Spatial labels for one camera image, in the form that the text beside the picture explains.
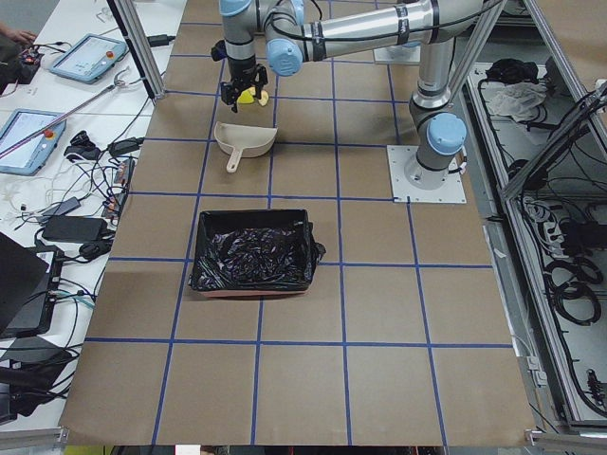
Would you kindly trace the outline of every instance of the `black plastic bag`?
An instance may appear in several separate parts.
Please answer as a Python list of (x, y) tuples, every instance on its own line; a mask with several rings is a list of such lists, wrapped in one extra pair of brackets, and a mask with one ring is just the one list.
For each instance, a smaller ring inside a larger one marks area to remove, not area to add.
[(190, 286), (224, 295), (303, 292), (324, 252), (305, 210), (203, 211)]

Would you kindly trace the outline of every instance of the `person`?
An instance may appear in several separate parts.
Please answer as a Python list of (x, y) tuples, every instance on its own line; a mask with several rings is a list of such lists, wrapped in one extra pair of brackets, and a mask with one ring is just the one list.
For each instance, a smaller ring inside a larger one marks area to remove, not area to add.
[(32, 45), (37, 38), (36, 34), (31, 31), (12, 28), (3, 22), (0, 22), (0, 34), (6, 36), (15, 43), (25, 46)]

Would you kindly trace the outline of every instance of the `black connector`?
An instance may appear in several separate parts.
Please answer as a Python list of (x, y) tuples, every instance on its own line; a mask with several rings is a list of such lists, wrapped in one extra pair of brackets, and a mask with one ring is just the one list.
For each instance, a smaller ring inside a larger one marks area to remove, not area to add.
[(129, 137), (128, 139), (112, 142), (107, 146), (107, 152), (113, 156), (121, 156), (139, 150), (145, 137)]
[(148, 36), (148, 43), (150, 47), (168, 46), (169, 43), (175, 39), (173, 35), (153, 35)]

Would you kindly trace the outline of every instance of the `black velcro strap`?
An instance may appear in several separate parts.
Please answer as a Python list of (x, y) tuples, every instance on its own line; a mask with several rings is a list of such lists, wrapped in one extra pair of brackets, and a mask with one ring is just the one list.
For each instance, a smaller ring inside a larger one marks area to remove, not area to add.
[(322, 24), (320, 21), (313, 22), (312, 27), (312, 60), (321, 62), (326, 59), (326, 45), (322, 36)]
[(400, 3), (395, 5), (396, 14), (398, 15), (398, 40), (397, 45), (404, 45), (409, 41), (409, 14), (407, 5)]

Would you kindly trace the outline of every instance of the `dustpan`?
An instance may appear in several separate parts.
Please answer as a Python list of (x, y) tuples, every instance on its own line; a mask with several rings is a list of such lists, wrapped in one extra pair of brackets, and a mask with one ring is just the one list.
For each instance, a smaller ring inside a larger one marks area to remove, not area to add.
[(267, 152), (274, 143), (276, 128), (215, 123), (213, 133), (221, 150), (230, 155), (226, 171), (235, 173), (240, 158), (254, 158)]

